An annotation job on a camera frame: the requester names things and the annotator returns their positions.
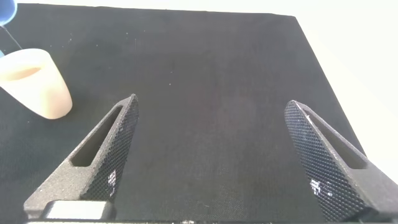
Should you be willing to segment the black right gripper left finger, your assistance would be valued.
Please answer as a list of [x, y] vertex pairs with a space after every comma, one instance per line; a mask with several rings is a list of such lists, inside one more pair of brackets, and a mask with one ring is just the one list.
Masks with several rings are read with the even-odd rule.
[[24, 202], [27, 217], [56, 200], [113, 202], [138, 121], [135, 94], [116, 103]]

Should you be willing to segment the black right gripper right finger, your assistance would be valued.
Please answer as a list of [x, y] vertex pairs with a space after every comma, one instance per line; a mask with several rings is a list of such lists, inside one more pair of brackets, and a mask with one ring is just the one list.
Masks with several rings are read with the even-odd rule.
[[397, 184], [359, 149], [303, 103], [284, 119], [327, 222], [397, 221]]

